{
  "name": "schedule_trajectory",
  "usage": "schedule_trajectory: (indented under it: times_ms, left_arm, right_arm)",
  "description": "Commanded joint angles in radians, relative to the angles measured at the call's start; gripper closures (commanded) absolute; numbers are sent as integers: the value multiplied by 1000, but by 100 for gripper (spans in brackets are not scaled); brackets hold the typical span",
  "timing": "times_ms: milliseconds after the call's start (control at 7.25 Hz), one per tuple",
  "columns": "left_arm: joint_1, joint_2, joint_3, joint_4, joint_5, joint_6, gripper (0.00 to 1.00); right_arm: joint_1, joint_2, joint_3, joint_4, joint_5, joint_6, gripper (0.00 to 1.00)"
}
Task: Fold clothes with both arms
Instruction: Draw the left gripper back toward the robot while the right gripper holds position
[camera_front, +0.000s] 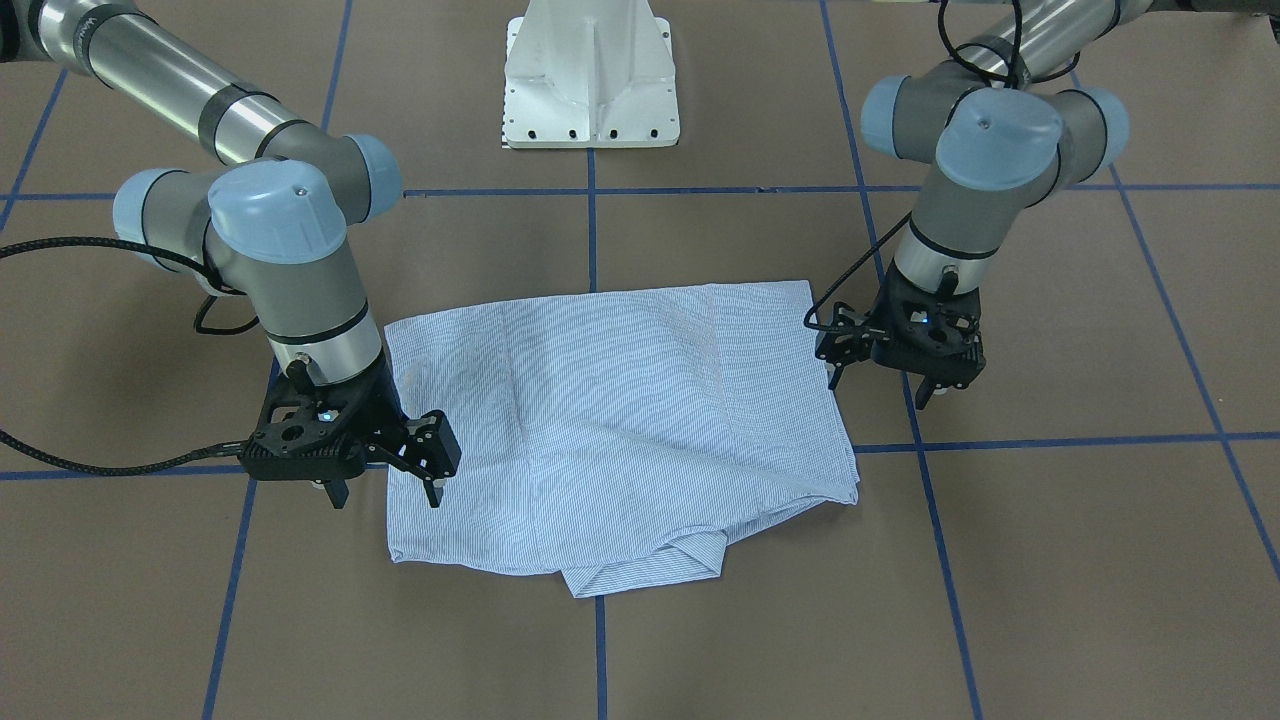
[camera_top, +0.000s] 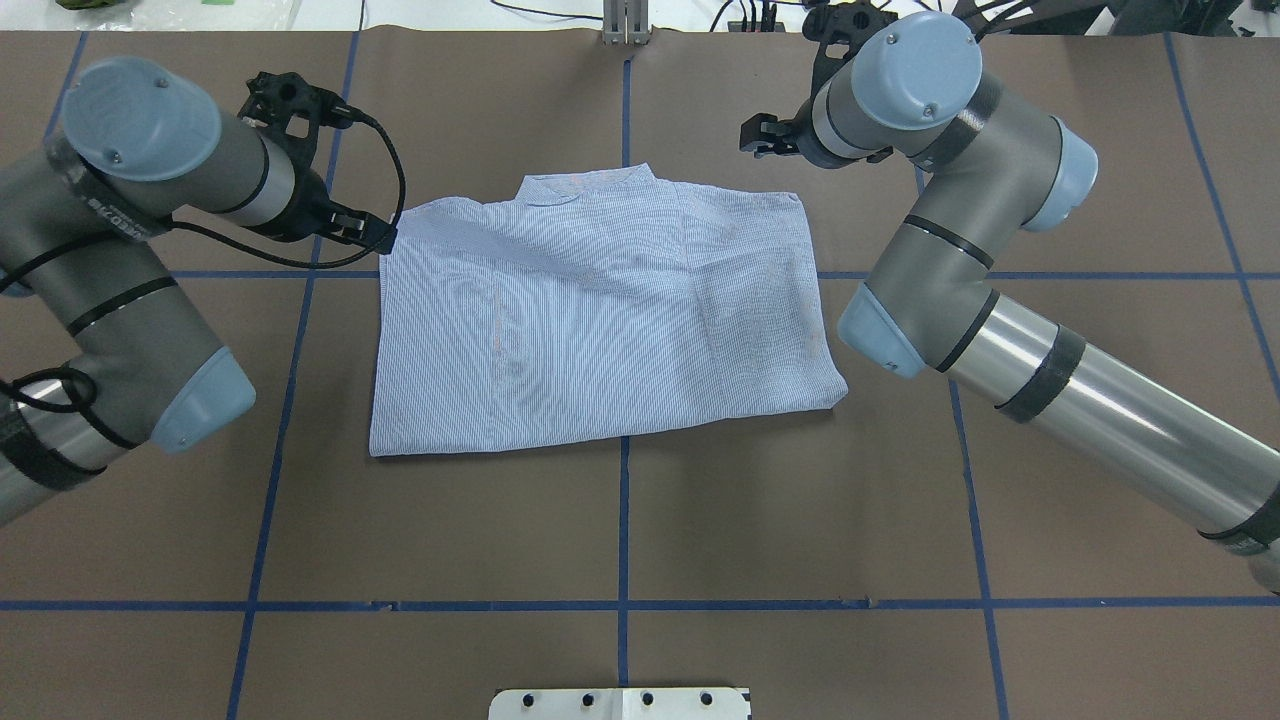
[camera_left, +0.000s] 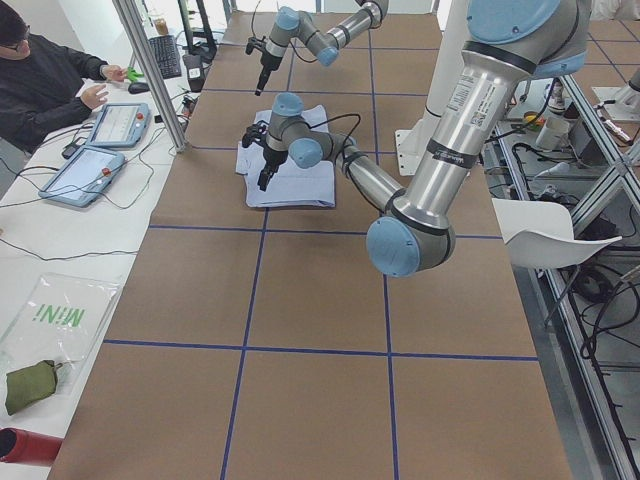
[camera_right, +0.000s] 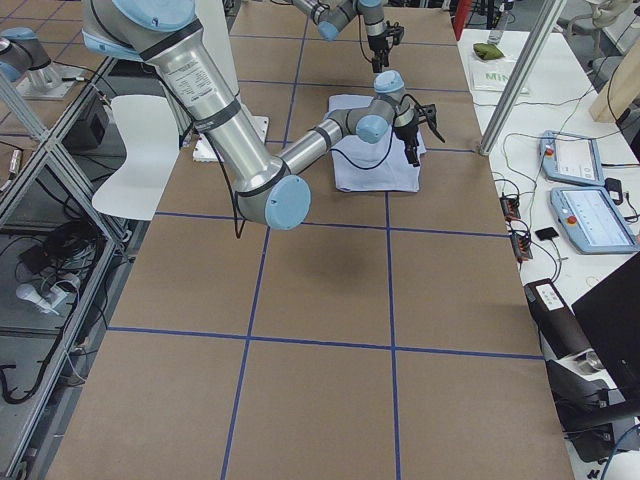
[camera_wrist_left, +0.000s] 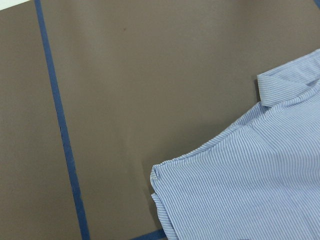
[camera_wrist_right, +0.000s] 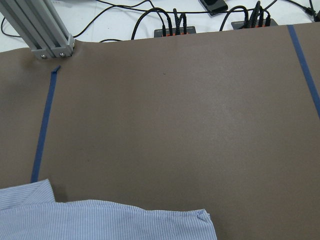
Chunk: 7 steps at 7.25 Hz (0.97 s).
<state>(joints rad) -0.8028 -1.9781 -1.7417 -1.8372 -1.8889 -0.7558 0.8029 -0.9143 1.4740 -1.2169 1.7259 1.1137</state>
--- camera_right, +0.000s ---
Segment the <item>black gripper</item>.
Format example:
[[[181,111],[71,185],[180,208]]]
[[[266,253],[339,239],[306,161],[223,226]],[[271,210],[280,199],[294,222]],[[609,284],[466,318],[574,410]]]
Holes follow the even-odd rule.
[[[371,65],[374,73],[382,73],[389,67],[389,51],[387,42],[387,26],[384,20],[365,21],[365,30],[370,50],[372,51]]]
[[[418,114],[413,105],[409,105],[394,121],[393,132],[395,136],[404,143],[404,153],[407,162],[413,167],[419,167]]]

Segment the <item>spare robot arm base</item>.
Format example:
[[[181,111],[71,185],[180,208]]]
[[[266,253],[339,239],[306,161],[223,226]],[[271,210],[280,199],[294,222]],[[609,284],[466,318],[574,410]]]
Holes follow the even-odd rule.
[[[55,64],[27,27],[1,32],[1,72],[23,98],[32,100],[62,100],[87,81],[84,68]]]

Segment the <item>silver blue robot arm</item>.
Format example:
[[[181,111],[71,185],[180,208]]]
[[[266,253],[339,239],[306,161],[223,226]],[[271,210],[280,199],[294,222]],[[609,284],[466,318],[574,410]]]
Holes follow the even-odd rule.
[[[389,53],[404,29],[386,20],[380,1],[297,1],[295,7],[335,39],[355,18],[364,21],[375,95],[364,108],[338,109],[302,138],[271,154],[243,107],[230,54],[221,2],[85,1],[83,37],[102,55],[152,66],[223,162],[237,218],[290,230],[301,224],[311,191],[300,174],[341,140],[356,136],[369,144],[393,133],[412,166],[419,164],[418,126],[423,115],[406,93],[401,75],[390,69]]]
[[[396,34],[396,25],[385,19],[381,1],[340,1],[330,6],[323,1],[293,0],[291,4],[303,12],[316,26],[321,38],[335,41],[341,32],[358,18],[364,21],[367,42],[372,56],[369,61],[374,73],[381,73],[389,66],[389,54],[403,35],[403,28]]]

